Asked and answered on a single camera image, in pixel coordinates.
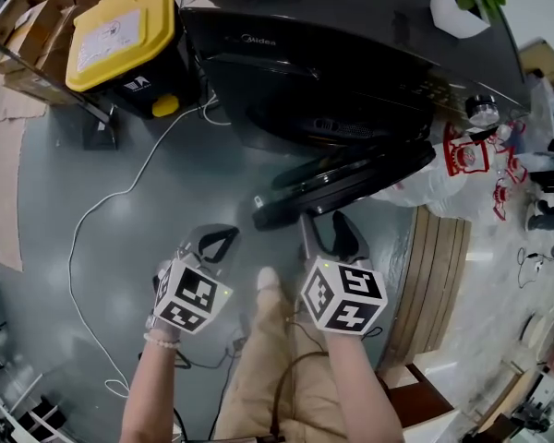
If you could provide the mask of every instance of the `concrete floor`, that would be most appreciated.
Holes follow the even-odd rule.
[[[222,119],[220,111],[213,114]],[[144,125],[121,114],[118,151],[82,150],[80,127],[88,121],[83,112],[66,108],[28,122],[18,182],[24,273],[0,268],[0,310],[8,321],[6,333],[0,334],[0,360],[7,370],[0,373],[0,391],[12,403],[44,373],[32,398],[43,393],[59,403],[68,418],[66,430],[78,441],[114,443],[125,402],[103,385],[118,376],[80,324],[68,294],[66,261],[80,216],[105,195],[131,184],[172,119]],[[255,186],[301,161],[244,149],[229,127],[211,126],[192,114],[161,145],[134,192],[110,201],[85,221],[73,263],[75,295],[129,380],[153,304],[151,276],[195,226],[234,224],[243,241],[226,281],[235,295],[214,323],[198,336],[184,338],[187,357],[217,363],[235,330],[254,314],[260,267],[275,267],[293,291],[302,271],[297,229],[256,232],[249,205]],[[390,330],[413,212],[372,198],[343,211],[362,229],[375,268],[387,281],[391,306],[379,319],[385,333],[367,341],[376,363]],[[323,227],[328,219],[319,223]],[[176,372],[175,406],[190,438],[207,437],[227,364],[217,371]]]

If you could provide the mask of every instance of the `bracelet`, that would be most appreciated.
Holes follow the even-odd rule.
[[[167,348],[169,350],[178,350],[178,347],[181,344],[180,341],[172,343],[169,341],[156,340],[155,338],[152,338],[149,333],[144,333],[144,340],[148,343],[152,343],[156,346],[161,346],[162,348]]]

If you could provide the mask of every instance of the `metal stand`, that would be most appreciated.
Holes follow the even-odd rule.
[[[88,98],[86,98],[84,95],[74,92],[73,90],[69,89],[65,84],[60,83],[57,80],[52,79],[51,77],[47,76],[44,72],[39,70],[37,67],[35,67],[32,64],[29,64],[24,59],[20,58],[18,54],[13,53],[10,51],[7,47],[5,47],[0,42],[0,53],[7,55],[8,57],[14,59],[19,64],[21,64],[23,67],[28,69],[30,72],[35,74],[35,76],[42,78],[52,87],[55,87],[65,93],[67,93],[70,97],[73,97],[76,99],[77,104],[82,107],[84,110],[86,110],[89,114],[94,116],[99,122],[109,125],[109,122],[111,121],[111,117],[107,112],[104,112],[101,107],[99,107],[96,103],[91,102]]]

